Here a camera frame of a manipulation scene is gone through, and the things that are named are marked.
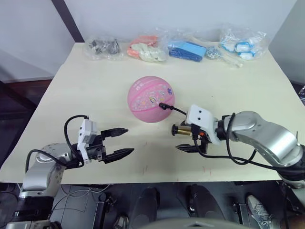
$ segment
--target blue object in bag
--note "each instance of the blue object in bag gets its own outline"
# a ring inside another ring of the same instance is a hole
[[[206,48],[192,42],[171,41],[168,43],[168,50],[170,56],[200,62]]]

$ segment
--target beige table surface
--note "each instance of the beige table surface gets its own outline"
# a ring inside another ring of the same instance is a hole
[[[82,44],[74,45],[58,70],[15,149],[0,170],[0,181],[22,182],[25,159],[31,149],[64,142],[64,122],[73,115],[89,115],[98,129],[128,128],[129,132],[106,139],[108,153],[134,147],[126,158],[105,165],[93,161],[82,168],[65,171],[63,183],[136,183],[186,181],[250,181],[279,179],[276,172],[253,165],[239,166],[229,159],[205,159],[187,154],[176,145],[192,143],[186,136],[173,137],[172,124],[184,116],[177,112],[165,120],[149,124],[136,119],[126,98],[129,87],[140,77],[155,75],[173,88],[175,106],[187,111],[191,104],[210,110],[215,117],[252,110],[267,121],[299,131],[305,144],[305,108],[270,52],[258,61],[235,69],[222,61],[192,62],[170,58],[165,64],[125,57],[123,61],[90,61]],[[82,119],[68,127],[76,143]],[[231,143],[234,156],[248,158],[253,150],[243,143]],[[209,145],[211,155],[226,155],[225,142]],[[267,162],[257,155],[257,162]]]

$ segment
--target white wall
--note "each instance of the white wall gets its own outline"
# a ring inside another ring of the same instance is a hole
[[[287,77],[305,84],[305,0],[298,0],[269,50]]]
[[[163,28],[206,31],[218,40],[224,22],[262,30],[272,39],[296,0],[65,0],[84,39],[106,32],[132,38]]]
[[[50,0],[1,0],[0,33],[5,82],[53,77],[74,45]]]

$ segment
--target pink basketball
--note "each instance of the pink basketball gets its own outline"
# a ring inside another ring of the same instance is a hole
[[[172,87],[164,79],[145,76],[130,87],[127,102],[129,109],[138,119],[156,123],[171,113],[170,109],[160,108],[159,103],[174,105],[175,96]]]

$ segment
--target shoe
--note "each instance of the shoe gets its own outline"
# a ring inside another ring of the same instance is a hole
[[[256,220],[261,229],[272,228],[272,215],[270,215],[263,204],[253,195],[246,197],[246,205],[249,215]]]
[[[120,214],[114,223],[113,229],[127,229],[129,224],[128,216]]]

